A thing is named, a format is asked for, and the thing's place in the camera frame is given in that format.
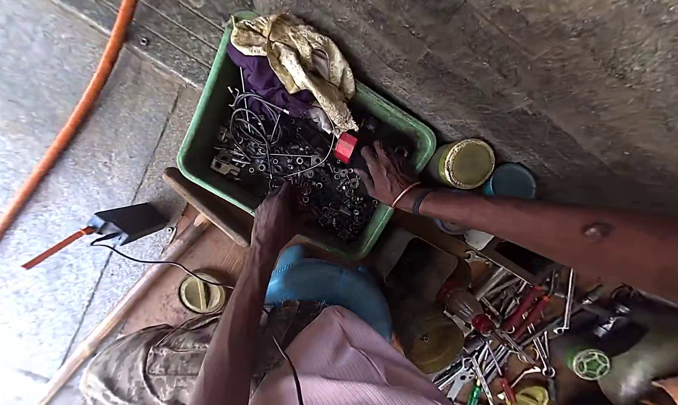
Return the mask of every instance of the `yellow cloth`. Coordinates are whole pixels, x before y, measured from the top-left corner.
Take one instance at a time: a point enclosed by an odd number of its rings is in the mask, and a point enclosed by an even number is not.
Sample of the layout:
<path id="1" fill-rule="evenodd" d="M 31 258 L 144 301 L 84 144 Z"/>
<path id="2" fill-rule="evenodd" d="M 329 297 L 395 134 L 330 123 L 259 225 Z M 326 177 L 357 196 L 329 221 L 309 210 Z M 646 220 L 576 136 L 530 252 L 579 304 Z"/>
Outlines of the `yellow cloth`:
<path id="1" fill-rule="evenodd" d="M 232 44 L 244 55 L 266 56 L 289 93 L 313 93 L 336 136 L 358 129 L 347 107 L 354 74 L 336 44 L 313 27 L 291 14 L 259 16 L 234 24 Z"/>

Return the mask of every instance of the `black wristband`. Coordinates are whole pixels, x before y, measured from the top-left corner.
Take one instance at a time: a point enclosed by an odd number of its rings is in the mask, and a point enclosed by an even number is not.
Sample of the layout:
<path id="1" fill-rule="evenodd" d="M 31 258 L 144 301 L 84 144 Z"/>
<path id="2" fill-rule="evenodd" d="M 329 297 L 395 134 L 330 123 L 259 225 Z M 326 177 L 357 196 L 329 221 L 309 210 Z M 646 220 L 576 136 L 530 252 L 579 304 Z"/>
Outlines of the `black wristband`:
<path id="1" fill-rule="evenodd" d="M 430 192 L 435 191 L 434 189 L 425 189 L 424 191 L 419 194 L 416 199 L 414 200 L 414 205 L 412 205 L 412 212 L 414 215 L 418 216 L 421 215 L 419 214 L 419 208 L 422 206 L 422 202 L 424 202 L 424 198 L 426 198 Z"/>

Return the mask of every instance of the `pink shirt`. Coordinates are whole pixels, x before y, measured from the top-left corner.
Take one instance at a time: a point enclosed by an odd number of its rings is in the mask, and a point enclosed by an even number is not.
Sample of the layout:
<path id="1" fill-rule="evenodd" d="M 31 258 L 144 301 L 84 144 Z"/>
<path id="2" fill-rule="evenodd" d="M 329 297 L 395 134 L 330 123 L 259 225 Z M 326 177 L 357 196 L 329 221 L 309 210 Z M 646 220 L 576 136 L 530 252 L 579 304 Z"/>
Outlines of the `pink shirt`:
<path id="1" fill-rule="evenodd" d="M 306 405 L 451 404 L 415 365 L 353 312 L 324 309 L 286 350 Z M 288 363 L 266 375 L 252 405 L 297 404 Z"/>

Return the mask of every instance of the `forearm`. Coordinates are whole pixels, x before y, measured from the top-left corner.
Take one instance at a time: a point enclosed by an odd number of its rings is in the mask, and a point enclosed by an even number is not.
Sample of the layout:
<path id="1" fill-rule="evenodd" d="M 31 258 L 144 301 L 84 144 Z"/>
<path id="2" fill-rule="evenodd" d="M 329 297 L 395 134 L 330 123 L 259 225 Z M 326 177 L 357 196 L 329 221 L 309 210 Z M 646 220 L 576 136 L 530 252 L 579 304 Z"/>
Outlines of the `forearm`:
<path id="1" fill-rule="evenodd" d="M 276 257 L 265 250 L 249 251 L 206 351 L 191 405 L 248 402 L 257 325 Z"/>
<path id="2" fill-rule="evenodd" d="M 678 302 L 678 218 L 450 192 L 429 194 L 420 213 Z"/>

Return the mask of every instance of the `green plastic tray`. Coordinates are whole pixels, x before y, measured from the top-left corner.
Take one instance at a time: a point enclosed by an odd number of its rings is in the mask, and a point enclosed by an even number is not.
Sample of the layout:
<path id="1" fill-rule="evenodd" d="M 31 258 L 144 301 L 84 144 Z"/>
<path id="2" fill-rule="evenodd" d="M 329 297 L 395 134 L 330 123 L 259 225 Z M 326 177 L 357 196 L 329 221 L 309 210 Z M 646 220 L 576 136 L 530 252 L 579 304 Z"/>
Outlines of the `green plastic tray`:
<path id="1" fill-rule="evenodd" d="M 237 13 L 236 18 L 241 20 L 255 15 L 251 12 L 241 12 Z M 229 44 L 232 30 L 233 24 L 229 23 L 218 46 L 216 58 L 213 60 L 191 125 L 179 150 L 177 164 L 179 170 L 189 180 L 254 215 L 254 211 L 261 204 L 261 199 L 242 189 L 239 181 L 229 181 L 209 167 L 216 154 L 213 147 L 219 128 L 229 121 L 232 111 L 229 103 L 233 97 L 228 87 L 240 87 L 239 68 L 226 55 L 226 46 Z M 356 83 L 353 101 L 380 121 L 413 138 L 416 141 L 416 152 L 410 164 L 417 172 L 424 169 L 436 146 L 436 138 L 431 129 L 359 82 Z M 308 231 L 302 236 L 309 243 L 329 252 L 340 254 L 350 260 L 358 260 L 369 253 L 391 214 L 387 205 L 379 204 L 363 234 L 351 244 L 320 229 Z"/>

